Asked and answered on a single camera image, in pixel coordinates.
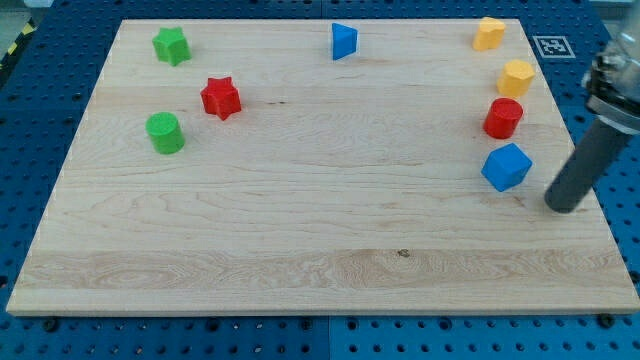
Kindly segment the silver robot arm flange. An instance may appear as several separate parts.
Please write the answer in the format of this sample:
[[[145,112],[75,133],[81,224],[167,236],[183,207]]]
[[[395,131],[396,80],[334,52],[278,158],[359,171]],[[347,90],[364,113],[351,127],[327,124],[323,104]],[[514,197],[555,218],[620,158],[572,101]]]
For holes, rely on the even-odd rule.
[[[639,134],[639,2],[636,1],[583,78],[586,106],[605,124]]]

